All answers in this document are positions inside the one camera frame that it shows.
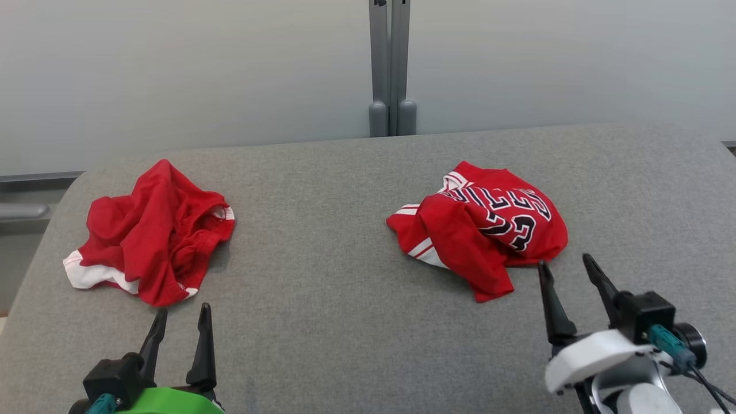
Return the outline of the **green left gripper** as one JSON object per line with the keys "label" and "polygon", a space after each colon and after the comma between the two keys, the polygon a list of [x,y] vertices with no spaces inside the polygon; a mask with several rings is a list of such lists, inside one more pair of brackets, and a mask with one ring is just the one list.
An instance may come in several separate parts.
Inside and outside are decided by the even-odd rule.
{"label": "green left gripper", "polygon": [[[158,309],[140,348],[139,355],[144,364],[139,373],[144,383],[155,383],[159,346],[165,335],[167,317],[167,309]],[[200,390],[213,391],[217,385],[217,371],[212,308],[208,303],[201,306],[197,329],[199,339],[193,364],[186,374],[186,383]],[[119,409],[118,413],[224,413],[224,411],[202,394],[174,388],[148,388],[143,390],[131,407]]]}

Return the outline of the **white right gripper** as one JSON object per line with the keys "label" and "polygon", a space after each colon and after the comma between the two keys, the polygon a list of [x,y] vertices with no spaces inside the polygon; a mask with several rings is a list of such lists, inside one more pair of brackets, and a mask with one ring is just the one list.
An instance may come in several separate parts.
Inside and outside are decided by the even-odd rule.
{"label": "white right gripper", "polygon": [[591,380],[592,397],[602,389],[627,387],[622,397],[661,397],[662,376],[659,359],[651,356],[654,346],[648,341],[634,343],[618,329],[621,321],[620,291],[596,259],[585,252],[582,262],[591,283],[599,292],[612,329],[577,336],[577,327],[567,316],[554,288],[549,265],[537,265],[547,339],[553,356],[545,367],[545,387],[558,393],[568,385]]}

